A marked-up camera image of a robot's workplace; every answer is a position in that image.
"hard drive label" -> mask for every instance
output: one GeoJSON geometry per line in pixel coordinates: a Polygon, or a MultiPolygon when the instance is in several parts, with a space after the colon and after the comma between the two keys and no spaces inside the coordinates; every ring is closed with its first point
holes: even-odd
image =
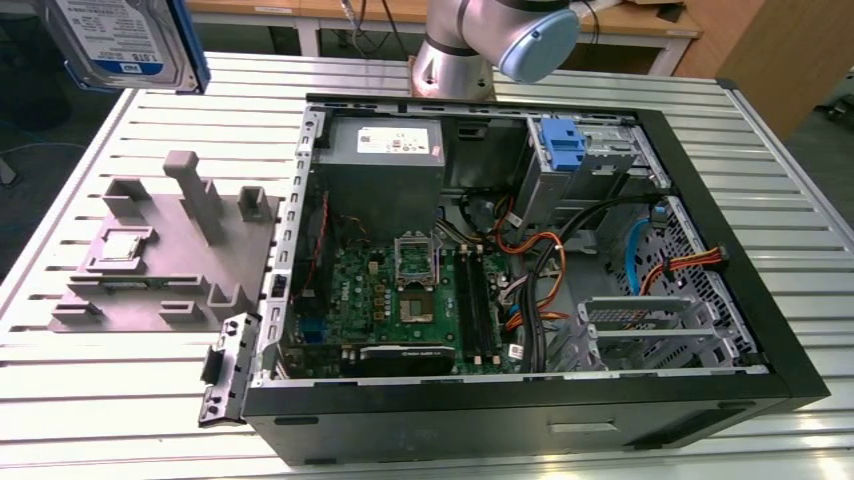
{"type": "Polygon", "coordinates": [[[163,59],[146,17],[127,0],[56,0],[90,59],[112,73],[156,75],[163,59]]]}

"blue cable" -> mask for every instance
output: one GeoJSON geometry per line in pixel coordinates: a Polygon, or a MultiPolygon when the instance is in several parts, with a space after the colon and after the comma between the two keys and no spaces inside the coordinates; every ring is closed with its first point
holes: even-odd
{"type": "Polygon", "coordinates": [[[641,284],[638,282],[638,269],[635,265],[635,253],[638,252],[638,239],[643,227],[650,224],[650,219],[645,218],[631,226],[629,231],[629,240],[626,241],[626,281],[629,282],[629,290],[633,295],[641,293],[641,284]]]}
{"type": "Polygon", "coordinates": [[[39,142],[39,143],[50,143],[44,138],[42,138],[39,135],[36,135],[35,133],[32,133],[30,130],[24,130],[22,127],[19,127],[18,125],[15,125],[11,122],[7,122],[4,120],[0,120],[0,125],[4,125],[10,128],[14,128],[15,130],[18,130],[19,132],[22,132],[24,135],[27,135],[34,141],[39,142]]]}

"label sticker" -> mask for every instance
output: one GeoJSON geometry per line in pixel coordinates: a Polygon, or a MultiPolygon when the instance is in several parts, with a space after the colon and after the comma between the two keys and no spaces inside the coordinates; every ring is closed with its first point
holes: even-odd
{"type": "Polygon", "coordinates": [[[511,343],[507,349],[507,356],[517,360],[522,360],[522,358],[525,358],[525,347],[522,345],[511,343]]]}
{"type": "Polygon", "coordinates": [[[56,0],[88,57],[112,73],[155,75],[163,56],[146,16],[127,0],[56,0]]]}
{"type": "Polygon", "coordinates": [[[283,7],[255,7],[255,11],[259,13],[294,13],[294,10],[283,7]]]}
{"type": "Polygon", "coordinates": [[[519,218],[519,216],[518,216],[515,213],[513,213],[513,212],[509,212],[509,213],[507,213],[507,221],[509,221],[509,222],[510,222],[510,224],[511,224],[514,227],[517,227],[517,228],[519,228],[519,225],[522,225],[522,219],[521,219],[521,218],[519,218]]]}
{"type": "Polygon", "coordinates": [[[426,128],[364,127],[359,129],[359,153],[430,154],[426,128]]]}

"metal table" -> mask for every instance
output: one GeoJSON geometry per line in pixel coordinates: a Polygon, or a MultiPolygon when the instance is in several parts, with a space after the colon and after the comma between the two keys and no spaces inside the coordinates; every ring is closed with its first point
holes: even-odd
{"type": "Polygon", "coordinates": [[[214,333],[56,335],[50,312],[107,208],[110,178],[164,178],[170,149],[195,150],[222,194],[242,183],[288,197],[306,92],[407,95],[399,62],[208,54],[204,97],[128,91],[0,287],[0,476],[547,478],[854,476],[854,235],[738,92],[714,81],[559,73],[497,76],[503,100],[662,110],[833,396],[678,451],[291,469],[248,427],[196,428],[200,362],[214,333]]]}

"table leg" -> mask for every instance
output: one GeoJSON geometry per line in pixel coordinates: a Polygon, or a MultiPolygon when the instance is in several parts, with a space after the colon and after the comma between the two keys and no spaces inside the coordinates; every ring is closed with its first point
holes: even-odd
{"type": "Polygon", "coordinates": [[[677,69],[677,65],[679,65],[679,60],[682,60],[682,56],[685,55],[685,51],[687,50],[690,43],[690,38],[670,39],[665,48],[658,52],[655,62],[653,62],[653,67],[650,68],[650,75],[658,75],[663,77],[670,77],[673,75],[673,72],[677,69]]]}
{"type": "Polygon", "coordinates": [[[303,57],[320,56],[320,22],[314,18],[295,18],[296,33],[299,34],[299,49],[303,57]]]}

